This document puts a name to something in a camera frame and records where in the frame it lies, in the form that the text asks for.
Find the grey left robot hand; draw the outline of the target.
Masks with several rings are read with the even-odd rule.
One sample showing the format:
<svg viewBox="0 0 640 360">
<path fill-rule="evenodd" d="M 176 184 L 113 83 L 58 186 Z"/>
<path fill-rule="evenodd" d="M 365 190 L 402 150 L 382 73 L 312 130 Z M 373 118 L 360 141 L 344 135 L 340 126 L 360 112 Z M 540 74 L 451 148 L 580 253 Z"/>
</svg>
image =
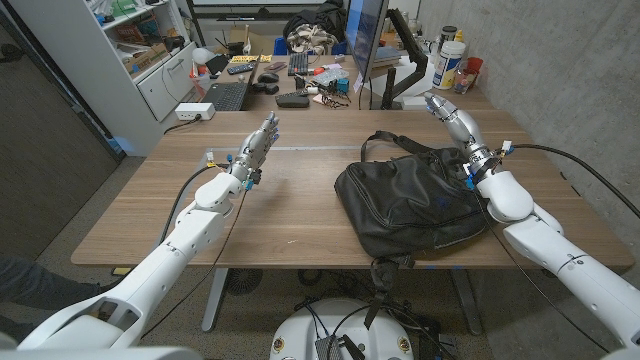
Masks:
<svg viewBox="0 0 640 360">
<path fill-rule="evenodd" d="M 262 125 L 245 138 L 227 170 L 230 175 L 241 182 L 255 185 L 260 183 L 260 167 L 271 146 L 279 138 L 278 122 L 279 118 L 271 111 Z"/>
</svg>

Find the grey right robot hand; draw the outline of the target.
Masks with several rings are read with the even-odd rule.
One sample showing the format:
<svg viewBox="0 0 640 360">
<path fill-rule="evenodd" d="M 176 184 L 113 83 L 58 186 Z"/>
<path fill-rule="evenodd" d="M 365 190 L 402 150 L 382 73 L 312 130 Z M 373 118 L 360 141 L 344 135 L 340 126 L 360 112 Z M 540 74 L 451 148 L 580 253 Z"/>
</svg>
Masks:
<svg viewBox="0 0 640 360">
<path fill-rule="evenodd" d="M 425 92 L 424 98 L 427 110 L 444 123 L 453 143 L 467 158 L 475 178 L 482 180 L 504 170 L 500 158 L 489 149 L 469 113 L 440 95 Z"/>
</svg>

